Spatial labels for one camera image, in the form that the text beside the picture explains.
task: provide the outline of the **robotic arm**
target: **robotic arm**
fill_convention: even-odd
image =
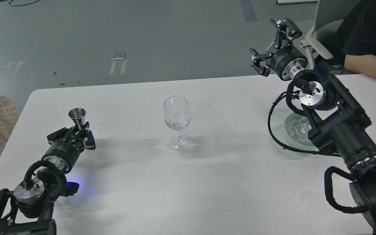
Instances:
[[[24,180],[13,191],[0,191],[0,234],[56,234],[56,222],[52,219],[55,201],[60,196],[73,196],[79,189],[78,183],[67,182],[65,174],[72,170],[85,149],[95,149],[85,114],[82,108],[69,111],[75,126],[48,135],[50,148],[40,161],[28,168]],[[3,217],[8,200],[11,210]],[[15,223],[18,210],[27,218],[37,218],[37,221]]]
[[[307,59],[292,41],[302,35],[290,19],[271,22],[276,27],[275,41],[265,54],[260,55],[251,48],[251,67],[260,75],[268,76],[270,69],[284,81],[291,81],[286,91],[288,107],[306,116],[312,129],[308,138],[324,154],[339,153],[350,173],[337,167],[325,172],[325,195],[328,203],[344,213],[362,213],[376,231],[376,144],[365,128],[371,125],[364,109],[349,90],[331,73],[306,70]],[[262,67],[261,62],[269,67]],[[295,107],[294,88],[299,89],[298,98],[302,110]],[[321,119],[316,110],[337,110],[326,119]],[[357,207],[344,207],[336,203],[333,196],[333,173],[351,180],[349,184]]]

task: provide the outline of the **ice cube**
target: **ice cube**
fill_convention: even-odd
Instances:
[[[299,121],[300,123],[306,123],[306,122],[308,122],[308,119],[307,119],[307,117],[302,116],[302,117],[300,117],[300,119],[298,119],[298,121]]]
[[[292,122],[287,122],[285,124],[285,129],[288,131],[288,130],[291,130],[292,128],[294,127],[294,125],[292,124]]]
[[[296,126],[296,125],[299,125],[299,124],[300,124],[300,122],[299,122],[297,119],[293,119],[293,120],[291,121],[291,123],[292,123],[293,126]]]

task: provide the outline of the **water spill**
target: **water spill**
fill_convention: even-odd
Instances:
[[[175,151],[170,151],[170,150],[165,150],[165,149],[164,149],[164,151],[166,151],[166,152],[170,152],[170,153],[176,153],[176,154],[179,154],[178,152],[175,152]]]
[[[128,132],[125,131],[118,131],[114,137],[116,138],[126,138],[126,139],[131,139],[131,135]]]

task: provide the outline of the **wine glass stem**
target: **wine glass stem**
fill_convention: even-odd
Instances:
[[[178,143],[182,144],[185,141],[185,137],[179,136],[176,140],[178,141]]]

